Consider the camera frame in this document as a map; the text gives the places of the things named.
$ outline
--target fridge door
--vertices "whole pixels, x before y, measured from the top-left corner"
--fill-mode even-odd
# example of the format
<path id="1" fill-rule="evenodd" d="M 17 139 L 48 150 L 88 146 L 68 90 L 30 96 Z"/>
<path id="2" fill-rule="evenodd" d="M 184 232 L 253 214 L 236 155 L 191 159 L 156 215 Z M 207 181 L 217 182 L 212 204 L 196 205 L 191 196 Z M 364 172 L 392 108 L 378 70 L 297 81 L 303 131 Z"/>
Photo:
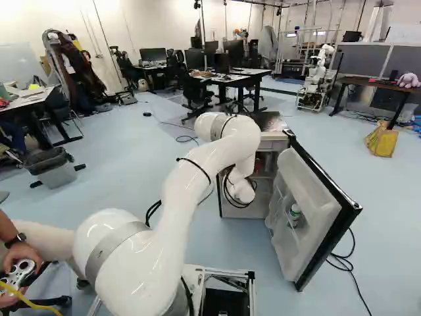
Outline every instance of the fridge door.
<path id="1" fill-rule="evenodd" d="M 289 148 L 278 157 L 265 223 L 284 277 L 302 291 L 362 208 L 305 151 L 291 130 L 284 132 Z M 295 223 L 290 213 L 294 203 L 301 209 Z"/>

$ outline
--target whiteboard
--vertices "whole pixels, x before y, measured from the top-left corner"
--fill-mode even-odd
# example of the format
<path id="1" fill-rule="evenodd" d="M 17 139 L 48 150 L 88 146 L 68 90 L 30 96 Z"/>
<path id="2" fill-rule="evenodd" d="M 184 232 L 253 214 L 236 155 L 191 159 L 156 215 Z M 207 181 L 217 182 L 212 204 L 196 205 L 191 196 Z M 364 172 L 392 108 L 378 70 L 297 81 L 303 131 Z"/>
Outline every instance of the whiteboard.
<path id="1" fill-rule="evenodd" d="M 39 59 L 28 42 L 0 45 L 0 82 L 18 80 L 18 87 L 23 89 L 33 75 L 47 82 Z"/>

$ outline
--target pink plush toy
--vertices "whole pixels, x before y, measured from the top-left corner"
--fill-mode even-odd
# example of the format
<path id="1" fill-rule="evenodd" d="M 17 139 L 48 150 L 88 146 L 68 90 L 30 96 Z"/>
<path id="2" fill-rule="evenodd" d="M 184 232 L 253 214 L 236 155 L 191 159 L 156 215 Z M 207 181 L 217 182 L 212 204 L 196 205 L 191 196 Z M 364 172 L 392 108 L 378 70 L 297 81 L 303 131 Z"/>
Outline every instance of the pink plush toy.
<path id="1" fill-rule="evenodd" d="M 421 87 L 421 82 L 418 81 L 416 74 L 411 72 L 404 74 L 397 82 L 399 87 L 406 88 L 419 88 Z"/>

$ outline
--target white robotic arm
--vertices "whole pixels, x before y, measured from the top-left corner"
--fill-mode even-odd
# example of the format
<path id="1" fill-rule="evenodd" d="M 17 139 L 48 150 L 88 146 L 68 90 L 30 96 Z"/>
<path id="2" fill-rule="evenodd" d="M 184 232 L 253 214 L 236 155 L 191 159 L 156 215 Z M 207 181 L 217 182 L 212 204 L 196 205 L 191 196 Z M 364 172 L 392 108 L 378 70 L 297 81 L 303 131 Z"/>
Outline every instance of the white robotic arm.
<path id="1" fill-rule="evenodd" d="M 309 69 L 310 77 L 323 78 L 326 73 L 326 67 L 324 66 L 324 64 L 326 64 L 326 58 L 333 54 L 334 51 L 335 49 L 332 46 L 324 44 L 317 56 L 310 57 L 313 65 L 313 67 Z"/>
<path id="2" fill-rule="evenodd" d="M 77 229 L 73 254 L 101 300 L 116 316 L 161 316 L 172 308 L 184 266 L 189 224 L 203 192 L 224 168 L 230 191 L 243 203 L 254 199 L 245 177 L 253 173 L 260 128 L 249 117 L 206 113 L 197 135 L 214 141 L 192 149 L 164 183 L 160 221 L 154 230 L 137 217 L 106 209 Z"/>

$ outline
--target hand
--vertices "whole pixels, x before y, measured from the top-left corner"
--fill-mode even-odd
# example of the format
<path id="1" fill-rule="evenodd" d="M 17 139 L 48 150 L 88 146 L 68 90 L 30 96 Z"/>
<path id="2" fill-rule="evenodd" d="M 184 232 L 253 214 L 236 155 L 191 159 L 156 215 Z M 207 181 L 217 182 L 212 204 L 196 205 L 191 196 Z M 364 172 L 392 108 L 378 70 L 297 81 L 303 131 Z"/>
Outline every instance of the hand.
<path id="1" fill-rule="evenodd" d="M 38 274 L 43 260 L 38 255 L 38 253 L 33 248 L 31 248 L 31 246 L 29 246 L 26 242 L 18 242 L 14 244 L 11 249 L 9 249 L 3 260 L 3 270 L 6 273 L 9 273 L 12 269 L 14 261 L 20 259 L 33 260 L 36 264 L 35 272 L 36 274 Z"/>
<path id="2" fill-rule="evenodd" d="M 25 288 L 20 288 L 18 291 L 24 295 L 27 291 L 28 287 Z M 5 295 L 0 297 L 0 308 L 5 308 L 5 307 L 9 307 L 12 306 L 14 304 L 16 304 L 17 302 L 19 302 L 20 299 L 16 296 L 16 295 Z"/>

